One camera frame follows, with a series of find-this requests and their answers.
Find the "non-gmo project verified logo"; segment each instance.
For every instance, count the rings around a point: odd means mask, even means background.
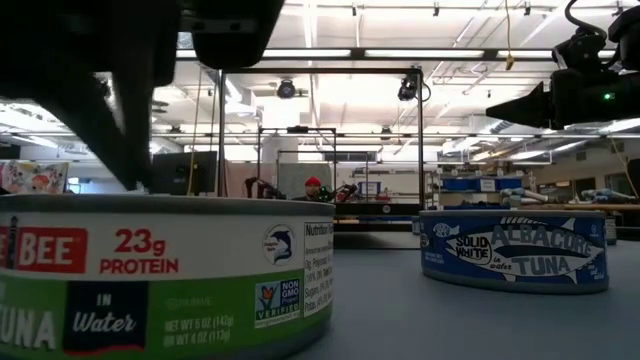
[[[263,328],[300,317],[300,280],[256,284],[255,327]]]

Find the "cable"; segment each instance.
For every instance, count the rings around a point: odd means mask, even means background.
[[[431,99],[431,88],[429,87],[429,85],[427,85],[426,82],[422,82],[422,87],[427,88],[427,90],[429,90],[429,95],[427,95],[427,97],[425,97],[424,99],[422,99],[422,102],[425,103],[427,101],[429,101],[429,99]]]
[[[506,70],[509,71],[515,63],[515,59],[511,56],[511,15],[509,14],[509,0],[504,0],[504,9],[507,12],[507,66]]]
[[[576,19],[573,15],[571,15],[571,7],[578,2],[578,0],[571,0],[569,1],[569,3],[567,4],[567,7],[564,8],[564,16],[567,18],[567,20],[569,20],[570,23],[572,23],[575,26],[581,27],[583,29],[587,29],[587,30],[591,30],[594,33],[598,34],[600,37],[602,37],[603,39],[607,39],[607,32],[604,31],[604,29],[601,29],[595,25],[591,25],[589,23],[586,23],[582,20],[578,20]]]
[[[640,199],[640,196],[638,196],[638,191],[636,191],[636,187],[633,185],[633,181],[631,181],[631,175],[629,175],[629,166],[628,166],[629,161],[628,160],[625,161],[622,158],[622,155],[620,155],[620,152],[618,151],[618,147],[616,146],[616,142],[613,140],[613,138],[610,138],[610,140],[611,140],[611,145],[613,145],[613,150],[616,152],[616,155],[618,155],[618,159],[620,159],[620,162],[624,166],[624,173],[625,175],[627,175],[627,181],[629,181],[629,186],[631,187],[633,194],[636,196],[636,199]]]
[[[198,109],[200,109],[200,90],[202,90],[202,69],[198,67],[198,93],[196,97],[196,119],[193,124],[193,138],[191,139],[191,165],[189,166],[189,185],[187,196],[191,194],[191,182],[193,180],[193,166],[196,159],[196,131],[198,130]]]

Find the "camera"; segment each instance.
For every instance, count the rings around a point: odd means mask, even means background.
[[[486,109],[489,117],[537,128],[563,129],[567,125],[640,117],[640,6],[622,12],[609,26],[608,38],[617,44],[611,61],[603,64],[598,53],[607,32],[576,19],[567,4],[565,16],[578,26],[576,33],[553,49],[560,70],[551,74],[549,91],[540,82],[522,98]]]

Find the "dolphin safe logo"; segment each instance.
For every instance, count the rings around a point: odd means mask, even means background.
[[[567,276],[574,283],[576,270],[605,251],[603,244],[574,232],[574,218],[562,226],[522,219],[455,236],[446,240],[446,251],[499,272],[507,281],[515,281],[516,276]]]
[[[269,228],[262,240],[262,252],[274,265],[284,265],[291,260],[296,250],[293,230],[286,225]]]

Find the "nutrition facts label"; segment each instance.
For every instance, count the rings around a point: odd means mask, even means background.
[[[304,317],[333,297],[333,224],[306,223],[304,229]]]

